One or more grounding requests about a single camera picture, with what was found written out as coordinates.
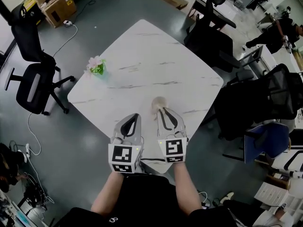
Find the chair base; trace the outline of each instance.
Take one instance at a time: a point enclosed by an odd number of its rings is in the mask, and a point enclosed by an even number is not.
[[[58,81],[58,82],[56,82],[56,83],[53,83],[52,89],[51,89],[51,92],[50,92],[50,95],[54,98],[54,100],[56,101],[56,103],[62,108],[62,110],[63,110],[63,112],[64,112],[65,114],[68,114],[70,110],[69,110],[68,108],[64,107],[64,105],[62,104],[62,102],[60,101],[60,99],[59,99],[59,98],[57,97],[57,95],[55,94],[54,89],[55,89],[55,88],[60,88],[60,86],[61,86],[63,83],[67,82],[68,80],[71,81],[71,82],[73,82],[73,81],[76,80],[76,78],[73,77],[73,76],[69,76],[69,77],[67,77],[67,78],[65,78],[65,79],[62,79],[61,81]],[[44,111],[44,110],[42,111],[42,114],[45,115],[45,116],[49,116],[49,115],[50,115],[49,112]]]

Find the desk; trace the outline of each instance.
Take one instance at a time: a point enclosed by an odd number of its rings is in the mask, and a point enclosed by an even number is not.
[[[84,74],[68,100],[99,130],[113,136],[114,126],[138,113],[142,118],[143,158],[163,158],[157,143],[157,121],[152,100],[167,99],[183,117],[191,138],[219,93],[223,80],[181,43],[145,20],[140,20],[113,42],[101,57],[109,76]],[[165,173],[171,164],[145,163]]]
[[[205,11],[205,6],[206,6],[206,1],[207,0],[196,0],[192,6],[192,8],[190,9],[188,16],[191,17],[192,15],[190,15],[190,13],[192,12],[192,10],[197,10],[198,12],[204,14]],[[226,22],[222,21],[220,19],[220,16],[223,16],[227,19],[229,19],[230,21],[233,21],[237,11],[239,11],[236,7],[234,7],[234,10],[227,4],[227,2],[225,1],[224,4],[222,5],[218,5],[217,7],[214,6],[214,17],[212,18],[212,21],[216,24],[216,26],[220,29],[222,29],[225,25]]]

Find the concrete floor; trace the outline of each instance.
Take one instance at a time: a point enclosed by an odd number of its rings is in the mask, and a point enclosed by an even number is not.
[[[77,3],[81,11],[87,0]],[[113,41],[139,19],[153,23],[178,41],[185,37],[185,29],[191,23],[182,11],[161,0],[97,0],[87,6],[77,18],[78,34],[56,54],[57,65],[62,69],[61,77],[69,75],[77,79],[83,74],[90,57],[100,55]],[[63,26],[53,29],[48,24],[39,26],[41,46],[52,55],[74,33],[74,27]],[[19,83],[11,82],[8,91],[3,90],[10,68],[15,68],[16,75],[22,75],[30,62],[22,59],[18,47],[15,47],[0,73],[0,138],[8,145],[10,140],[17,144],[29,143],[31,149],[38,151],[38,144],[27,128],[29,112],[16,102]],[[233,74],[226,74],[215,69],[226,83]],[[63,104],[68,105],[67,94],[73,83],[67,82],[60,90]],[[63,114],[55,106],[50,116],[32,115],[30,127],[39,138],[42,152],[32,156],[31,161],[37,169],[42,185],[55,204],[48,203],[44,221],[49,224],[56,221],[72,207],[90,209],[95,197],[102,189],[110,168],[107,163],[107,144],[109,138],[92,125],[72,105],[70,113]],[[214,121],[197,130],[188,146],[187,166],[190,175],[200,191],[206,191],[209,198],[221,198],[230,190],[236,192],[236,199],[252,202],[266,172],[256,164],[245,165],[222,157],[227,150],[237,149],[242,145],[240,139],[225,141],[217,138],[219,127]],[[24,169],[33,173],[29,165]],[[23,187],[19,183],[9,192],[14,202],[22,198]],[[29,217],[38,226],[37,213]]]

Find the person's hand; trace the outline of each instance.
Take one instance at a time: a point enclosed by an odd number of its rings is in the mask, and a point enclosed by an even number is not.
[[[28,176],[26,174],[21,174],[20,179],[28,179]]]

